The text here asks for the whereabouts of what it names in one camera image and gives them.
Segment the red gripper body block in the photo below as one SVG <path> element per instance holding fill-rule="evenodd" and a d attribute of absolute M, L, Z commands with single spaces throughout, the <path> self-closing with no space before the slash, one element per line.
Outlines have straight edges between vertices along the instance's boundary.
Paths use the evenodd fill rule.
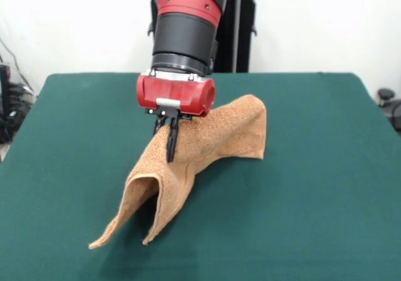
<path fill-rule="evenodd" d="M 136 97 L 140 107 L 159 116 L 173 115 L 181 119 L 205 117 L 216 96 L 214 80 L 195 73 L 142 73 L 136 82 Z"/>

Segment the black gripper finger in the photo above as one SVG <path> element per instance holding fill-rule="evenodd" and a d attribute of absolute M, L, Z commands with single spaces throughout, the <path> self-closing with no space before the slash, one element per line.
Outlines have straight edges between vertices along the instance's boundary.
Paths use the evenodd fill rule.
<path fill-rule="evenodd" d="M 153 135 L 155 135 L 159 129 L 165 125 L 165 121 L 166 121 L 166 116 L 164 115 L 158 115 L 156 117 L 156 121 L 155 121 L 155 125 L 154 125 L 154 131 L 153 131 Z"/>
<path fill-rule="evenodd" d="M 179 132 L 179 110 L 173 110 L 170 114 L 170 131 L 167 138 L 167 162 L 170 163 L 174 160 L 175 148 Z"/>

